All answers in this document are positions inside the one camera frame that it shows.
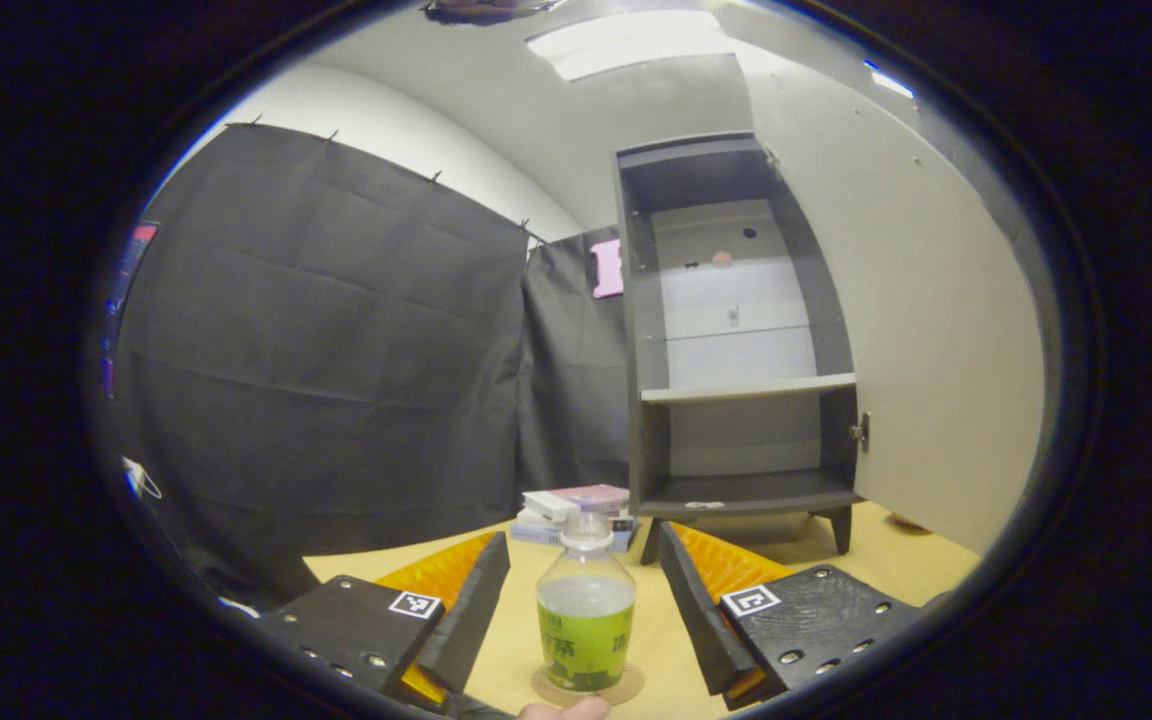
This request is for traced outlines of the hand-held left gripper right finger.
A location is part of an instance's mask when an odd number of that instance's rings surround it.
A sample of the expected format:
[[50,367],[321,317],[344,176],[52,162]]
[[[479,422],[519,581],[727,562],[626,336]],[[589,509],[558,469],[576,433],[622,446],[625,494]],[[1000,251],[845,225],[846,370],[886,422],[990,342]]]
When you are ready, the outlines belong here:
[[660,524],[658,561],[705,687],[732,711],[805,691],[927,612],[836,566],[791,570],[675,521]]

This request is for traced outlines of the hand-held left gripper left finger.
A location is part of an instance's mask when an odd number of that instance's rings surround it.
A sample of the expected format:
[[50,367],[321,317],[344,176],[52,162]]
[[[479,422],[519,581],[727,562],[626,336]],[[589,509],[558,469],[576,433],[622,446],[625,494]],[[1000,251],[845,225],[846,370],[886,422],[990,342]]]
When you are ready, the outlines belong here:
[[509,568],[506,536],[485,532],[379,579],[340,574],[256,626],[392,700],[449,703],[465,692]]

